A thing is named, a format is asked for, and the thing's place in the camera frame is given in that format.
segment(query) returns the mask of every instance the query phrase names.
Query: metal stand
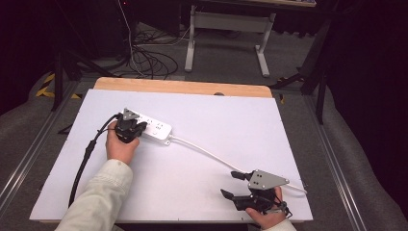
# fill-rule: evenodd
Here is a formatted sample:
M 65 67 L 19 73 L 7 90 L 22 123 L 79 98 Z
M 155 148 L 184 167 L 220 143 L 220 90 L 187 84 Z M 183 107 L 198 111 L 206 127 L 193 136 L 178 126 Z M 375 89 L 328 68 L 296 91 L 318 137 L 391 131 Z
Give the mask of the metal stand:
M 71 81 L 79 81 L 82 78 L 82 73 L 77 65 L 78 62 L 85 64 L 87 67 L 93 69 L 95 72 L 106 77 L 117 77 L 111 72 L 106 71 L 99 65 L 82 57 L 78 53 L 71 50 L 63 50 L 55 56 L 55 98 L 54 105 L 51 111 L 56 111 L 63 102 L 64 95 L 64 70 Z
M 220 13 L 197 13 L 196 6 L 191 6 L 190 13 L 190 39 L 187 49 L 185 70 L 192 71 L 192 61 L 194 57 L 194 31 L 195 28 L 208 28 L 219 30 L 236 30 L 245 32 L 264 33 L 261 45 L 255 46 L 255 52 L 258 57 L 259 65 L 264 77 L 269 77 L 267 61 L 265 60 L 264 50 L 267 46 L 270 30 L 272 29 L 275 13 L 271 13 L 269 18 L 242 16 Z

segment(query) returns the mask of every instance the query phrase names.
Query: metal rail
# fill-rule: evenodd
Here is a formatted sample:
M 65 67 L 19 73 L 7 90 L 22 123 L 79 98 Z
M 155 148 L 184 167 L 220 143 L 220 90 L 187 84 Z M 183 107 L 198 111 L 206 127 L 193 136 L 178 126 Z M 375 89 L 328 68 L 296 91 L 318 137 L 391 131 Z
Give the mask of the metal rail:
M 60 116 L 61 111 L 64 109 L 64 106 L 68 102 L 70 98 L 69 96 L 75 92 L 77 86 L 78 82 L 69 82 L 66 85 L 66 90 L 64 91 L 64 100 L 62 104 L 57 108 L 55 112 L 51 112 L 48 115 L 47 119 L 45 119 L 44 125 L 42 125 L 30 148 L 27 150 L 17 168 L 9 177 L 5 188 L 0 193 L 0 218 L 6 213 L 7 208 L 14 199 L 15 194 L 17 193 L 25 177 L 30 171 L 30 168 L 39 155 L 39 152 L 43 148 L 51 128 L 53 127 L 57 118 Z
M 326 157 L 327 164 L 329 165 L 330 171 L 333 175 L 333 179 L 336 183 L 345 210 L 348 214 L 348 218 L 350 219 L 351 225 L 353 226 L 353 230 L 367 230 L 351 193 L 351 189 L 348 186 L 344 178 L 342 169 L 340 168 L 339 162 L 337 161 L 336 153 L 333 150 L 333 147 L 327 137 L 323 125 L 319 123 L 315 115 L 316 107 L 314 105 L 314 100 L 310 95 L 305 95 L 303 96 L 303 98 L 305 100 L 307 108 L 309 109 L 311 118 L 314 121 L 315 126 L 318 128 L 319 136 L 324 146 L 324 155 Z

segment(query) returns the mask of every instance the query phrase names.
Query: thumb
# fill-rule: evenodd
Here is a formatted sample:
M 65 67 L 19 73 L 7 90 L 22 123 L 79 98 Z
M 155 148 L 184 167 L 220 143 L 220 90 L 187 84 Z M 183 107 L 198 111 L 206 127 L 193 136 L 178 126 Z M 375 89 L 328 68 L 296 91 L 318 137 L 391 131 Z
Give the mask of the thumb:
M 246 208 L 245 209 L 246 213 L 249 214 L 249 216 L 255 220 L 256 222 L 260 222 L 263 219 L 263 215 L 260 214 L 258 211 L 252 209 L 252 208 Z

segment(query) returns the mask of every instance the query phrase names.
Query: black clamp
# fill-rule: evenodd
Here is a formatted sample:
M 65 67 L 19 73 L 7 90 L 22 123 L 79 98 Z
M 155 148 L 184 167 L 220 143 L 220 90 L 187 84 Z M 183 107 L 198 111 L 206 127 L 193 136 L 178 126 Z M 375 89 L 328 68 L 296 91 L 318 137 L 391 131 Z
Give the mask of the black clamp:
M 138 117 L 138 114 L 126 108 L 123 110 L 123 114 L 119 114 L 115 132 L 122 142 L 131 142 L 141 136 L 142 132 L 146 129 L 147 122 L 138 123 Z
M 262 170 L 254 170 L 251 173 L 231 171 L 231 175 L 237 179 L 246 179 L 251 191 L 250 195 L 235 196 L 228 191 L 221 190 L 226 199 L 234 202 L 238 211 L 252 208 L 262 214 L 284 212 L 287 217 L 292 215 L 287 203 L 276 196 L 274 189 L 274 187 L 289 184 L 289 180 Z

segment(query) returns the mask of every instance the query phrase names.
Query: person's arm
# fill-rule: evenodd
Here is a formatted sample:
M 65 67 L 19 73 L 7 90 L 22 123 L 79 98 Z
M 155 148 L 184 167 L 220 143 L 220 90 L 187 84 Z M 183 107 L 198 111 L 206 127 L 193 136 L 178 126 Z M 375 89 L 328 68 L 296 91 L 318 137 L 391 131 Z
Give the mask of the person's arm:
M 275 188 L 276 196 L 282 201 L 282 190 L 280 187 Z M 262 215 L 258 211 L 247 208 L 245 210 L 249 216 L 261 225 L 261 229 L 264 231 L 295 231 L 292 223 L 286 219 L 285 213 L 272 213 Z
M 132 183 L 133 172 L 128 165 L 139 145 L 138 139 L 121 142 L 114 128 L 115 122 L 108 127 L 108 161 L 69 207 L 57 230 L 112 229 Z

